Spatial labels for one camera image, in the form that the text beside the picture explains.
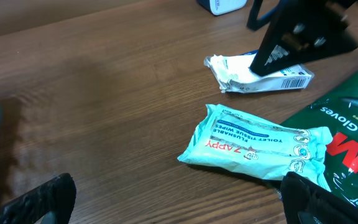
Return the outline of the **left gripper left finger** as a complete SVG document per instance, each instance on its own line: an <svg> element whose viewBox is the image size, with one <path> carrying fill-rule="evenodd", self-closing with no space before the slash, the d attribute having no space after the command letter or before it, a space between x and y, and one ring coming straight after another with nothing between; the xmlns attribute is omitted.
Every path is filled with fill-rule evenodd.
<svg viewBox="0 0 358 224"><path fill-rule="evenodd" d="M76 200L76 186L69 173L63 173L0 208L0 224L36 223L50 215L51 223L70 221Z"/></svg>

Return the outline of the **white paper sachet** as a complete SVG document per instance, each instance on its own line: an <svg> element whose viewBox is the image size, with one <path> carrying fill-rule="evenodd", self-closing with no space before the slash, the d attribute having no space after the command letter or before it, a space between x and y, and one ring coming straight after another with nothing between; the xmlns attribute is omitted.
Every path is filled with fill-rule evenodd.
<svg viewBox="0 0 358 224"><path fill-rule="evenodd" d="M223 93L304 89L314 78L302 64L261 77L249 69L256 55L256 50L235 56L213 55L205 58L204 65L211 69Z"/></svg>

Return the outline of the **teal white wipes packet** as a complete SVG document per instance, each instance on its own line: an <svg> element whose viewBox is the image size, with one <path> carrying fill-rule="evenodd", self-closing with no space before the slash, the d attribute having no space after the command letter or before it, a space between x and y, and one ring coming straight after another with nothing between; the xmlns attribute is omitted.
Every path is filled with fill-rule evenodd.
<svg viewBox="0 0 358 224"><path fill-rule="evenodd" d="M208 104L187 149L187 164L220 167L263 180L283 180L295 172L329 190L324 177L329 128L287 128L224 105Z"/></svg>

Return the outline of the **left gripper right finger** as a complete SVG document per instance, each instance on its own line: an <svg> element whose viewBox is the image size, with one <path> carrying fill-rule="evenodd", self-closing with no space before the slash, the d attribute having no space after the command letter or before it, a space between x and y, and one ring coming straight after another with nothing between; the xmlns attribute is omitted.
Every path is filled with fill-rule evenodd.
<svg viewBox="0 0 358 224"><path fill-rule="evenodd" d="M358 208L295 172L283 178L280 192L288 224L358 224Z"/></svg>

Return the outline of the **green 3M gloves packet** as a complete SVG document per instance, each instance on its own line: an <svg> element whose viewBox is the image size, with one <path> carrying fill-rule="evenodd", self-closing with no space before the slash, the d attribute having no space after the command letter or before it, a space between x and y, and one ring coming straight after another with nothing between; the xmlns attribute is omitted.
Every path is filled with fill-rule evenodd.
<svg viewBox="0 0 358 224"><path fill-rule="evenodd" d="M358 208L358 72L282 124L329 128L324 176L335 196Z"/></svg>

